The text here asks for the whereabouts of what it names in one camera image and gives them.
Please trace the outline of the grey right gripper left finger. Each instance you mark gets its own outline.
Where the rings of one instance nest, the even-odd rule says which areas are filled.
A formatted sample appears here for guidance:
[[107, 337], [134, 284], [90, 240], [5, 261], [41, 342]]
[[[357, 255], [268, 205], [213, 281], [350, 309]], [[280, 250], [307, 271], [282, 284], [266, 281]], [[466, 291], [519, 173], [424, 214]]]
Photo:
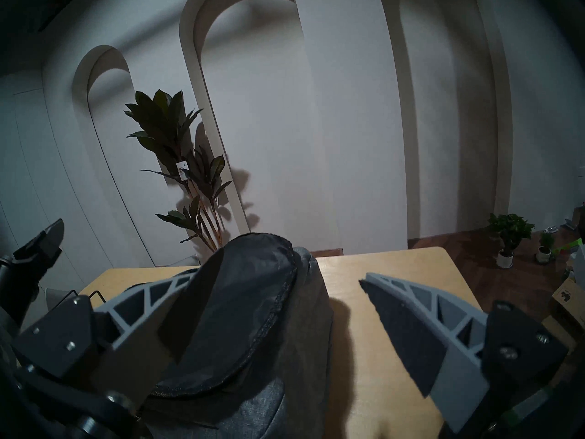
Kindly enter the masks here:
[[119, 336], [101, 353], [92, 386], [141, 406], [163, 372], [182, 359], [211, 297], [225, 249], [188, 275], [135, 286], [97, 308]]

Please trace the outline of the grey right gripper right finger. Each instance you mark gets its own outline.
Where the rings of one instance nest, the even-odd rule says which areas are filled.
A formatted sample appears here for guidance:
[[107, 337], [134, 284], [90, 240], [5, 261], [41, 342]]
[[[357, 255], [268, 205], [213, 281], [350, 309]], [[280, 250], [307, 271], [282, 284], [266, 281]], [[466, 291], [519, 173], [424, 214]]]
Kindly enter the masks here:
[[367, 273], [359, 281], [404, 368], [454, 434], [480, 407], [490, 384], [481, 371], [488, 315], [447, 291]]

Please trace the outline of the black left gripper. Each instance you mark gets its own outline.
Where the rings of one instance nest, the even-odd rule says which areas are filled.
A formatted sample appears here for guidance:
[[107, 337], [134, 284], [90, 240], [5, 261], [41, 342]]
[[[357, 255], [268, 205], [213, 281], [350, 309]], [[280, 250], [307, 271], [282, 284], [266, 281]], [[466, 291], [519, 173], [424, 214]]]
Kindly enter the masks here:
[[17, 327], [39, 292], [39, 282], [59, 258], [64, 237], [61, 218], [28, 243], [1, 258], [1, 308]]

